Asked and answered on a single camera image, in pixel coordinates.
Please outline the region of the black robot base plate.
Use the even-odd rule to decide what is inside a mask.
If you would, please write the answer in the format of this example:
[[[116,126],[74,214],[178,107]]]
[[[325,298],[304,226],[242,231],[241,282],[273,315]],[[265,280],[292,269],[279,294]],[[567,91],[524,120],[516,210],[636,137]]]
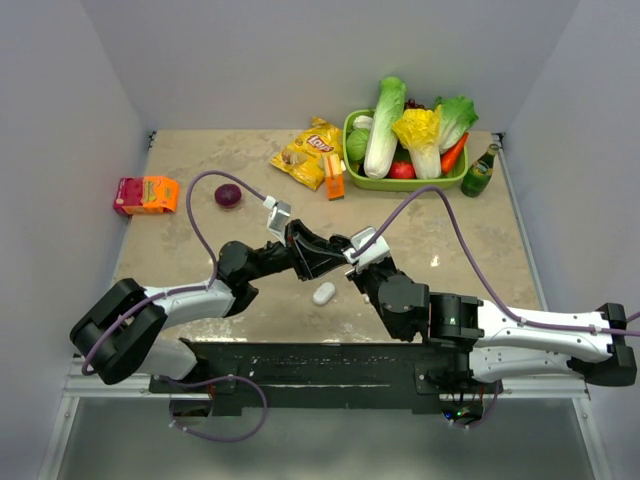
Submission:
[[[172,385],[151,380],[153,393],[211,394],[212,414],[244,408],[392,409],[461,417],[500,391],[498,382],[451,382],[452,354],[420,343],[192,343],[196,367]]]

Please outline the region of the white cauliflower piece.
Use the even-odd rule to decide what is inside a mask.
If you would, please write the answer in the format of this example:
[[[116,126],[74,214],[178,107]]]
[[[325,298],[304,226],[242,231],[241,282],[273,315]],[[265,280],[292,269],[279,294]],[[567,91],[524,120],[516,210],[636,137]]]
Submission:
[[[373,125],[373,118],[368,115],[358,115],[353,119],[352,128],[370,130]]]

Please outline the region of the green plastic basket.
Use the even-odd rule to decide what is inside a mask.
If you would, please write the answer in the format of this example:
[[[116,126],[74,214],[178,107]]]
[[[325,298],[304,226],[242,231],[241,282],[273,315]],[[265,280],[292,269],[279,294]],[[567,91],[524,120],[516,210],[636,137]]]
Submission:
[[[459,182],[462,181],[466,172],[469,168],[469,159],[467,152],[467,145],[464,145],[463,150],[460,152],[460,155],[457,158],[456,164],[454,168],[444,176],[441,176],[437,179],[431,180],[423,180],[423,179],[372,179],[366,177],[364,175],[360,175],[358,173],[358,165],[351,164],[351,160],[349,159],[349,155],[346,151],[346,142],[348,136],[351,134],[353,130],[353,122],[356,117],[360,115],[365,115],[369,117],[373,117],[374,110],[373,109],[361,109],[355,110],[347,115],[344,120],[343,126],[343,147],[344,147],[344,163],[346,165],[346,172],[348,172],[351,177],[352,183],[361,189],[364,190],[372,190],[372,191],[386,191],[386,192],[412,192],[419,188],[422,188],[426,185],[434,185],[440,189],[448,189],[453,187]],[[403,161],[409,161],[408,152],[404,150],[400,144],[398,144],[398,149],[396,150],[396,159],[402,159]]]

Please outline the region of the yellow napa cabbage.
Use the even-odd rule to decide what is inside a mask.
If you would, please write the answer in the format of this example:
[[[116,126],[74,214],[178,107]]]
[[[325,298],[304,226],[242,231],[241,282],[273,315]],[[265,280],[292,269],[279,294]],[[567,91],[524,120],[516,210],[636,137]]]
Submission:
[[[434,110],[407,109],[392,125],[392,130],[409,153],[418,179],[430,180],[441,175],[439,135],[441,107]]]

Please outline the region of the orange small carton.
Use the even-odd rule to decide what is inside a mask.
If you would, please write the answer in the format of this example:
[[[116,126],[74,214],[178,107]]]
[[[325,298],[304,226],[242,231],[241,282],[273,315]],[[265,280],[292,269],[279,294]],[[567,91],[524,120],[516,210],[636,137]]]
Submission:
[[[327,198],[330,201],[342,199],[345,195],[342,160],[337,154],[325,155],[323,157],[323,169]]]

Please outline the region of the green white napa cabbage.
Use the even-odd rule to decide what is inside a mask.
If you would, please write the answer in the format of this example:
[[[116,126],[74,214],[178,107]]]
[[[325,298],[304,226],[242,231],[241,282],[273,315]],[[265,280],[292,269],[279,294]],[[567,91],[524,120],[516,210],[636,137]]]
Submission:
[[[364,172],[369,178],[382,179],[390,170],[398,142],[392,126],[404,113],[406,94],[407,87],[400,78],[389,76],[380,81],[364,160]]]

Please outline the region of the aluminium frame rail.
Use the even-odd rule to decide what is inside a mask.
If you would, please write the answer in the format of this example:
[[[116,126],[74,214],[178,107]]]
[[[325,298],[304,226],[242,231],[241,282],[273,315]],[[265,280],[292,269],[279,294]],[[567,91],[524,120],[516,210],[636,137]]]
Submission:
[[[150,390],[151,379],[148,375],[134,374],[115,385],[106,385],[97,376],[85,376],[81,372],[83,359],[73,357],[69,373],[63,387],[64,397],[73,398],[175,398],[207,399],[204,393],[178,392],[153,393]]]

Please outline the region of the green glass bottle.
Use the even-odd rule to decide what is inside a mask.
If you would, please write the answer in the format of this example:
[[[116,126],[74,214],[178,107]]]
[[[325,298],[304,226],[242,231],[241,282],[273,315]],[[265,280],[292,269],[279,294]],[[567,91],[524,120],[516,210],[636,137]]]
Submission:
[[[461,184],[461,191],[465,196],[477,197],[484,192],[492,178],[499,149],[497,143],[491,143],[486,152],[469,167]]]

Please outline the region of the white earbud charging case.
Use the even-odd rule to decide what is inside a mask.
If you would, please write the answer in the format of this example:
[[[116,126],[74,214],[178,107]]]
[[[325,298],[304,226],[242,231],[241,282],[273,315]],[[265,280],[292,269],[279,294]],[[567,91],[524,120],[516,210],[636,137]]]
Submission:
[[[313,293],[312,302],[317,306],[324,306],[333,299],[335,294],[335,285],[331,282],[324,282]]]

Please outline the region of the green leaf lettuce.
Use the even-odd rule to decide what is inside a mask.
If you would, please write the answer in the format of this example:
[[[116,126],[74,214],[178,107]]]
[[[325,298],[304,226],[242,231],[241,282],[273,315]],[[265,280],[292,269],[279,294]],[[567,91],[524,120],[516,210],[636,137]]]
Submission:
[[[438,148],[441,154],[450,150],[478,120],[474,101],[463,95],[437,97],[435,107],[440,108]]]

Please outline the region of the orange carrot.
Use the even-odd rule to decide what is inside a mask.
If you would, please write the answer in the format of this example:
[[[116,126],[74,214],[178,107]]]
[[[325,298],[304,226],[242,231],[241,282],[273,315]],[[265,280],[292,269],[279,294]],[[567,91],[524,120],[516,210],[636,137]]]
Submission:
[[[466,132],[457,143],[441,155],[441,172],[448,175],[455,167],[458,157],[464,151],[469,133]]]

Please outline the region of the black earbud charging case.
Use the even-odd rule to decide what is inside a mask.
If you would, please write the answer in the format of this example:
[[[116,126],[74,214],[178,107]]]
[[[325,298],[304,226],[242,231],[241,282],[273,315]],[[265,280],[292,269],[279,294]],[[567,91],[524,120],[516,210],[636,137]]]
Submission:
[[[329,238],[328,245],[332,252],[343,256],[344,251],[351,247],[351,241],[348,237],[334,234]]]

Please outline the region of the pink orange snack box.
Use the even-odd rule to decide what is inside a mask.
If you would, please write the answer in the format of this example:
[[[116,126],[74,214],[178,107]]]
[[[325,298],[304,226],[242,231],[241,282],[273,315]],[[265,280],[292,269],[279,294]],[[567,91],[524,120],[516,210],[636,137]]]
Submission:
[[[174,213],[179,190],[179,184],[168,177],[123,177],[112,206],[124,216]]]

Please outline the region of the red onion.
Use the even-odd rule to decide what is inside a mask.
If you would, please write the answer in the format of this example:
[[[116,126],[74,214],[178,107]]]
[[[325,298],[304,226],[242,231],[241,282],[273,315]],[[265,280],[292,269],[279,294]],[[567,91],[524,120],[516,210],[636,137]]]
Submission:
[[[221,208],[235,208],[242,201],[242,198],[240,187],[233,183],[220,185],[214,191],[214,200]]]

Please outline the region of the round green cabbage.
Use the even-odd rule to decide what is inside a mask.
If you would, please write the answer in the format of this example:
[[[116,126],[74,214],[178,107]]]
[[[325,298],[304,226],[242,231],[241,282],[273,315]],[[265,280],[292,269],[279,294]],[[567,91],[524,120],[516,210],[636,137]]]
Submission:
[[[370,130],[366,128],[354,129],[347,137],[345,153],[350,163],[361,163],[366,156]]]

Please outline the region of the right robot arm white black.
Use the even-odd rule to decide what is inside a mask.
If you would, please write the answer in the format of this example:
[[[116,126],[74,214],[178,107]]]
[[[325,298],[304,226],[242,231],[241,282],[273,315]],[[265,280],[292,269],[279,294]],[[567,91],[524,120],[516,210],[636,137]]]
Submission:
[[[607,304],[577,314],[506,311],[473,296],[430,292],[391,258],[362,264],[347,274],[375,309],[390,337],[454,356],[443,378],[459,393],[509,377],[560,374],[602,387],[635,383],[638,367],[625,342],[622,309]]]

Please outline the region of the dark grapes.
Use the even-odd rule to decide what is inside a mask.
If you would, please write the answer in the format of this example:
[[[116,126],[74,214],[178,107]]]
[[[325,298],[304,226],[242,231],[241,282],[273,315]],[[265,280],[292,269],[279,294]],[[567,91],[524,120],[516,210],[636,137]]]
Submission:
[[[410,98],[405,102],[405,109],[422,109],[425,110],[426,107],[423,104],[418,103],[416,100]]]

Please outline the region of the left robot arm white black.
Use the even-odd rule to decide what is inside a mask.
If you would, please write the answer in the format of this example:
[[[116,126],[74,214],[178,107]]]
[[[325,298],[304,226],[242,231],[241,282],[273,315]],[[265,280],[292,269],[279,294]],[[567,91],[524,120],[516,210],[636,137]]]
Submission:
[[[107,385],[146,372],[196,392],[207,368],[182,342],[161,339],[162,330],[239,314],[259,293],[253,281],[285,270],[301,281],[316,279],[346,264],[349,245],[347,237],[325,239],[299,220],[286,225],[283,240],[261,248],[230,241],[219,252],[213,281],[169,288],[143,287],[132,278],[116,282],[72,327],[70,341]]]

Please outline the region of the red tomato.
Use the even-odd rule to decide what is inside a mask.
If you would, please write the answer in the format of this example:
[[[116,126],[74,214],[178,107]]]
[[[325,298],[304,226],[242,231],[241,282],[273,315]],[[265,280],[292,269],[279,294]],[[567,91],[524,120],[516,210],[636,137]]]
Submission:
[[[394,180],[411,180],[416,178],[416,173],[411,162],[394,161],[387,177]]]

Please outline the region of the yellow Lays chips bag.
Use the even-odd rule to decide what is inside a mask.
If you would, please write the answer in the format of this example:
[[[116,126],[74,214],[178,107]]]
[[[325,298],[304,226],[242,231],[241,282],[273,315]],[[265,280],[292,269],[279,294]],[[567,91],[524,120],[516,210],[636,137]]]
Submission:
[[[332,154],[343,158],[343,131],[320,117],[313,117],[310,128],[277,153],[270,164],[316,191],[325,179],[323,158]]]

